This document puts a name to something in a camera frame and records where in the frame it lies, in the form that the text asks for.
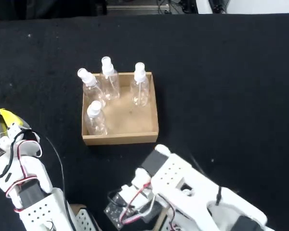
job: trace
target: white spray nozzle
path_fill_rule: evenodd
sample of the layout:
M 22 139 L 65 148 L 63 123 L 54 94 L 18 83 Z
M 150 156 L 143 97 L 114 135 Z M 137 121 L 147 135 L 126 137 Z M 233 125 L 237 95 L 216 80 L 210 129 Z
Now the white spray nozzle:
M 87 109 L 87 114 L 89 117 L 95 118 L 98 116 L 98 114 L 100 114 L 101 109 L 102 109 L 101 102 L 95 100 L 89 105 Z
M 145 67 L 144 63 L 136 63 L 135 65 L 135 72 L 134 72 L 134 79 L 137 82 L 145 81 Z
M 107 56 L 102 59 L 102 72 L 105 76 L 110 76 L 115 72 L 111 59 Z
M 81 78 L 82 82 L 86 84 L 86 86 L 94 86 L 96 84 L 95 76 L 85 68 L 79 69 L 77 75 L 79 78 Z

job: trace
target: white robotic hand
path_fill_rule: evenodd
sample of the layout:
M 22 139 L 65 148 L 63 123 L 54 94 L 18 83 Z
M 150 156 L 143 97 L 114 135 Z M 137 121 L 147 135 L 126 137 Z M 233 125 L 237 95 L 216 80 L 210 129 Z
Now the white robotic hand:
M 77 216 L 65 199 L 65 183 L 60 156 L 63 191 L 53 188 L 43 163 L 39 136 L 28 124 L 2 109 L 7 120 L 0 128 L 0 188 L 11 198 L 27 231 L 97 231 L 93 217 L 81 209 Z
M 156 146 L 131 183 L 130 187 L 123 186 L 114 199 L 125 207 L 111 202 L 105 210 L 118 230 L 137 218 L 145 218 L 148 211 L 156 212 L 158 209 L 149 206 L 153 201 L 169 207 L 161 231 L 271 230 L 265 226 L 267 217 L 262 211 L 228 188 L 216 185 L 163 145 Z

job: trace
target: black fabric surface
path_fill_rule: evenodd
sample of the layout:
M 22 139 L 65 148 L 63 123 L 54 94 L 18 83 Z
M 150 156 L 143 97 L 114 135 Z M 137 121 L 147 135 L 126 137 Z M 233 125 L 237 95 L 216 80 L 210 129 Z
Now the black fabric surface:
M 99 72 L 104 55 L 119 72 L 139 61 L 153 72 L 158 143 L 188 161 L 192 153 L 212 180 L 261 209 L 269 226 L 289 231 L 289 15 L 0 22 L 0 107 L 49 136 L 69 202 L 87 205 L 103 230 L 114 231 L 103 213 L 106 192 L 129 183 L 155 144 L 84 145 L 76 72 Z M 42 147 L 61 187 L 55 154 Z M 12 230 L 24 228 L 0 190 L 0 231 Z

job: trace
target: cable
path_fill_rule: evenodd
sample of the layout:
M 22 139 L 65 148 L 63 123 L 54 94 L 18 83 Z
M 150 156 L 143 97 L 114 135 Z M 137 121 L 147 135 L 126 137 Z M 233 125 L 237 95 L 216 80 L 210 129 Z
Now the cable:
M 156 4 L 158 6 L 158 14 L 163 14 L 162 10 L 160 9 L 161 5 L 165 2 L 165 0 L 163 0 L 160 4 L 158 3 L 159 0 L 156 0 Z
M 9 193 L 11 192 L 11 190 L 12 190 L 16 185 L 21 184 L 21 183 L 24 183 L 24 182 L 26 182 L 26 181 L 28 181 L 28 180 L 33 180 L 33 179 L 38 179 L 38 178 L 37 178 L 37 176 L 31 176 L 31 177 L 26 177 L 26 178 L 23 178 L 23 179 L 21 179 L 21 180 L 15 181 L 15 182 L 8 188 L 8 190 L 5 192 L 5 196 L 6 196 L 7 198 L 10 198 Z
M 206 178 L 209 178 L 209 177 L 207 176 L 207 174 L 203 171 L 203 169 L 202 169 L 202 167 L 200 166 L 200 164 L 199 164 L 199 163 L 197 162 L 197 160 L 194 158 L 194 156 L 193 156 L 190 152 L 188 152 L 188 154 L 189 154 L 191 160 L 194 162 L 196 169 L 197 169 L 202 175 L 204 175 Z
M 53 230 L 53 227 L 54 227 L 54 224 L 53 224 L 53 222 L 51 221 L 51 220 L 48 220 L 48 221 L 46 221 L 46 222 L 50 222 L 51 224 L 52 224 L 52 227 L 49 229 L 49 228 L 47 228 L 47 229 L 49 229 L 50 231 L 52 231 Z
M 152 201 L 151 201 L 151 205 L 150 205 L 150 207 L 149 207 L 149 209 L 147 211 L 145 211 L 143 213 L 136 214 L 134 216 L 131 216 L 131 217 L 123 220 L 122 224 L 124 224 L 124 225 L 131 224 L 134 221 L 138 220 L 139 218 L 143 218 L 143 217 L 149 215 L 150 212 L 152 211 L 152 208 L 153 208 L 153 205 L 154 205 L 154 202 L 155 202 L 155 198 L 156 198 L 156 195 L 153 196 Z
M 23 209 L 21 209 L 21 208 L 15 208 L 14 209 L 14 212 L 15 213 L 21 213 L 23 211 Z
M 119 217 L 119 221 L 120 221 L 120 223 L 122 223 L 122 219 L 123 219 L 123 217 L 126 215 L 126 213 L 127 213 L 127 211 L 129 210 L 129 208 L 130 208 L 130 205 L 132 204 L 132 202 L 135 200 L 135 198 L 145 189 L 145 188 L 147 188 L 147 187 L 149 187 L 151 185 L 151 182 L 148 182 L 147 184 L 144 184 L 143 185 L 143 187 L 140 189 L 140 190 L 138 190 L 138 192 L 136 193 L 136 195 L 132 198 L 132 200 L 129 202 L 129 204 L 127 205 L 127 207 L 125 208 L 125 209 L 123 209 L 123 211 L 122 211 L 122 213 L 121 213 L 121 215 L 120 215 L 120 217 Z
M 164 201 L 166 201 L 168 204 L 169 204 L 169 206 L 171 207 L 171 209 L 172 209 L 172 211 L 173 211 L 173 216 L 172 216 L 172 218 L 171 218 L 171 220 L 170 220 L 170 227 L 171 227 L 171 231 L 176 231 L 176 228 L 173 226 L 173 220 L 174 220 L 174 217 L 175 217 L 175 209 L 174 209 L 174 207 L 173 207 L 173 205 L 169 202 L 169 201 L 167 201 L 166 200 L 166 198 L 165 197 L 163 197 L 162 195 L 160 195 L 160 194 L 158 194 Z
M 66 215 L 67 215 L 67 218 L 70 222 L 70 225 L 73 229 L 73 231 L 77 231 L 76 228 L 75 228 L 75 225 L 72 221 L 72 218 L 71 218 L 71 215 L 69 213 L 69 210 L 68 210 L 68 205 L 67 205 L 67 200 L 66 200 L 66 184 L 65 184 L 65 179 L 64 179 L 64 172 L 63 172 L 63 165 L 62 165 L 62 161 L 61 161 L 61 158 L 60 158 L 60 155 L 58 153 L 58 151 L 56 150 L 55 146 L 53 145 L 53 143 L 47 138 L 47 136 L 44 136 L 36 131 L 32 131 L 32 132 L 35 132 L 37 133 L 39 136 L 42 136 L 44 139 L 46 139 L 48 141 L 48 143 L 51 145 L 51 147 L 53 148 L 54 152 L 56 153 L 57 157 L 58 157 L 58 160 L 59 160 L 59 163 L 60 163 L 60 167 L 61 167 L 61 174 L 62 174 L 62 191 L 63 191 L 63 198 L 64 198 L 64 205 L 66 207 Z
M 172 8 L 173 8 L 178 14 L 180 14 L 180 12 L 173 6 L 172 3 L 173 3 L 172 1 L 169 1 L 169 9 L 171 9 L 171 6 L 172 6 Z
M 22 135 L 22 134 L 25 134 L 26 132 L 28 131 L 32 131 L 31 129 L 26 129 L 26 130 L 22 130 L 20 131 L 15 137 L 14 137 L 14 140 L 13 142 L 11 143 L 11 147 L 10 147 L 10 159 L 9 159 L 9 163 L 7 166 L 5 166 L 3 172 L 0 174 L 0 178 L 4 177 L 5 174 L 8 173 L 8 171 L 10 170 L 11 166 L 12 166 L 12 162 L 13 162 L 13 158 L 14 158 L 14 144 L 16 142 L 16 139 Z

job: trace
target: open cardboard box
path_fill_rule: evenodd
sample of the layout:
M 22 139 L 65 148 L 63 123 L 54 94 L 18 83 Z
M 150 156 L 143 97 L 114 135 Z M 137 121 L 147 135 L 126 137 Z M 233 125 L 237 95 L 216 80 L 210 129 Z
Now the open cardboard box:
M 134 73 L 119 73 L 120 98 L 106 102 L 103 109 L 107 135 L 89 135 L 84 123 L 88 105 L 83 97 L 82 138 L 86 145 L 126 144 L 156 142 L 158 138 L 158 111 L 156 107 L 153 75 L 146 72 L 150 82 L 150 98 L 145 107 L 133 104 L 130 82 Z

